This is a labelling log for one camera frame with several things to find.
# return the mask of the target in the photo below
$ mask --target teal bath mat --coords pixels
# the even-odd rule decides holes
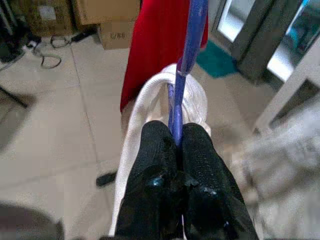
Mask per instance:
[[[213,78],[237,72],[232,57],[212,41],[208,41],[205,51],[199,53],[196,62]]]

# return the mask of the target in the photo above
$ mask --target glass door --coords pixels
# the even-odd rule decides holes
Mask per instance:
[[[213,36],[227,49],[241,31],[255,0],[222,0],[211,30]]]
[[[303,0],[267,69],[286,82],[319,33],[320,0]]]

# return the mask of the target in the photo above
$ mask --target purple handle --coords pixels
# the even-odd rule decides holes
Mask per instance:
[[[190,0],[186,37],[183,56],[176,66],[174,101],[169,94],[169,129],[172,129],[175,144],[180,147],[182,139],[183,113],[182,101],[186,84],[186,76],[195,65],[205,30],[208,13],[208,0]]]

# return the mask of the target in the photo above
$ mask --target red towel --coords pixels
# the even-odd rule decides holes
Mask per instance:
[[[189,0],[143,0],[136,20],[122,87],[120,110],[144,83],[183,54]],[[208,41],[208,19],[201,47]]]

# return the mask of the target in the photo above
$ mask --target tile floor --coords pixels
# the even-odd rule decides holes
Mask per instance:
[[[0,86],[29,103],[0,96],[0,201],[42,210],[63,220],[67,240],[98,239],[111,222],[114,186],[96,177],[116,170],[121,153],[120,94],[128,49],[103,50],[96,36],[60,48],[55,69],[41,69],[31,53],[0,72]],[[275,94],[240,74],[192,75],[208,97],[208,124],[217,151],[251,136]]]

